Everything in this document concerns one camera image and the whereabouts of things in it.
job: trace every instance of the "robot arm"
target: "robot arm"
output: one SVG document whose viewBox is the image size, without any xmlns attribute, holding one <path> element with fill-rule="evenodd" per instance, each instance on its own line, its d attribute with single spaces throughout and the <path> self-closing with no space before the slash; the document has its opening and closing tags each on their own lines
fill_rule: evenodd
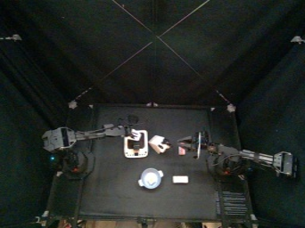
<svg viewBox="0 0 305 228">
<path fill-rule="evenodd" d="M 87 132 L 75 132 L 67 127 L 59 127 L 47 131 L 43 136 L 44 149 L 49 152 L 69 149 L 77 141 L 101 139 L 104 137 L 130 136 L 135 141 L 140 138 L 140 133 L 130 126 L 103 125 L 103 128 Z"/>
<path fill-rule="evenodd" d="M 235 174 L 243 166 L 242 161 L 251 160 L 261 166 L 271 168 L 277 175 L 295 178 L 297 159 L 289 152 L 282 151 L 271 156 L 247 150 L 239 151 L 237 148 L 208 142 L 207 132 L 199 132 L 194 136 L 179 139 L 178 146 L 186 151 L 195 151 L 196 159 L 200 150 L 206 150 L 210 153 L 208 166 L 223 175 Z"/>
</svg>

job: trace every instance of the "white object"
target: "white object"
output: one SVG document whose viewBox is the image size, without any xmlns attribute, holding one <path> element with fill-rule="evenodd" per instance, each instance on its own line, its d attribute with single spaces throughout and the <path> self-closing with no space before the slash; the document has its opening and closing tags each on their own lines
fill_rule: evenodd
<svg viewBox="0 0 305 228">
<path fill-rule="evenodd" d="M 152 149 L 158 154 L 163 153 L 166 149 L 170 147 L 167 144 L 163 143 L 163 141 L 164 141 L 164 137 L 158 135 L 155 135 L 148 141 L 150 146 L 152 147 Z"/>
<path fill-rule="evenodd" d="M 229 112 L 234 112 L 235 111 L 235 106 L 231 103 L 227 105 L 226 108 L 227 108 Z"/>
<path fill-rule="evenodd" d="M 146 187 L 147 189 L 155 189 L 160 184 L 160 178 L 163 177 L 163 172 L 155 168 L 147 168 L 138 180 L 138 185 Z"/>
<path fill-rule="evenodd" d="M 69 109 L 75 109 L 77 107 L 77 102 L 76 101 L 71 101 L 68 102 L 68 105 L 69 105 Z"/>
<path fill-rule="evenodd" d="M 301 42 L 305 43 L 305 40 L 299 36 L 295 36 L 291 38 L 290 42 L 301 44 Z"/>
<path fill-rule="evenodd" d="M 124 138 L 124 155 L 130 159 L 140 159 L 147 156 L 147 131 L 146 130 L 131 130 L 132 137 Z M 142 141 L 143 140 L 143 147 L 139 150 L 134 150 L 134 148 L 128 147 L 128 141 Z"/>
<path fill-rule="evenodd" d="M 174 183 L 188 183 L 188 177 L 186 175 L 174 175 L 172 182 Z"/>
</svg>

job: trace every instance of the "black curtain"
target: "black curtain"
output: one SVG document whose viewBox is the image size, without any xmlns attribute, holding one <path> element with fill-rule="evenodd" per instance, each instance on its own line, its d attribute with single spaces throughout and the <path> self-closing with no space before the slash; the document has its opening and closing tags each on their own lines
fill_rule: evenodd
<svg viewBox="0 0 305 228">
<path fill-rule="evenodd" d="M 1 21 L 0 34 L 14 34 Z M 25 227 L 45 209 L 51 185 L 40 136 L 64 125 L 68 104 L 21 42 L 0 40 L 0 56 L 0 226 Z"/>
<path fill-rule="evenodd" d="M 291 152 L 299 160 L 299 177 L 289 180 L 257 170 L 251 192 L 257 215 L 286 224 L 305 225 L 305 45 L 289 53 L 259 81 L 239 105 L 243 148 L 275 154 Z"/>
</svg>

